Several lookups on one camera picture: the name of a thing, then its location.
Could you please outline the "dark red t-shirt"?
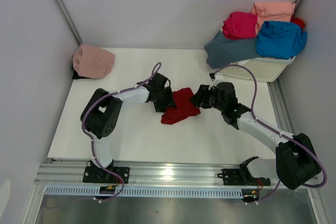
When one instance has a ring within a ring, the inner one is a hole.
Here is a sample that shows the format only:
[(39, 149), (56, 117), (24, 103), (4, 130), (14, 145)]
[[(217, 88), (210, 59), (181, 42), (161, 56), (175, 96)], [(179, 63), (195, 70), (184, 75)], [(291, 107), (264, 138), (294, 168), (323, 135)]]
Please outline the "dark red t-shirt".
[(161, 123), (172, 125), (190, 116), (197, 116), (200, 109), (192, 104), (190, 98), (194, 95), (191, 88), (182, 88), (173, 92), (175, 107), (169, 107), (161, 117)]

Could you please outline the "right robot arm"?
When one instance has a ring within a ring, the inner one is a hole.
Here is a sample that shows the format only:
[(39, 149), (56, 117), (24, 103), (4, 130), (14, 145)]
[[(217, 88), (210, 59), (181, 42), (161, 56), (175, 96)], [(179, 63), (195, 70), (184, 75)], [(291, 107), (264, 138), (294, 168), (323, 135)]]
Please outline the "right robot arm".
[(252, 157), (241, 163), (239, 179), (244, 184), (252, 184), (259, 177), (274, 178), (294, 190), (326, 173), (305, 134), (293, 135), (268, 125), (253, 109), (238, 102), (232, 83), (201, 85), (190, 101), (197, 108), (217, 109), (228, 125), (253, 136), (275, 154), (275, 159)]

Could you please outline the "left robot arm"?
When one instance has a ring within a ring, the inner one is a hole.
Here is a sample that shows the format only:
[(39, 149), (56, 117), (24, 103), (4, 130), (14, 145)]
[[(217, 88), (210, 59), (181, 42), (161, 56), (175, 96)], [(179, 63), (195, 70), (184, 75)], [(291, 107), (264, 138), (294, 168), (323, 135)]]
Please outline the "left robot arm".
[(92, 162), (97, 167), (95, 177), (101, 182), (106, 183), (113, 177), (110, 142), (104, 138), (116, 128), (123, 108), (149, 102), (158, 113), (176, 107), (171, 81), (158, 72), (131, 88), (114, 92), (99, 88), (93, 93), (80, 120), (82, 131), (91, 139)]

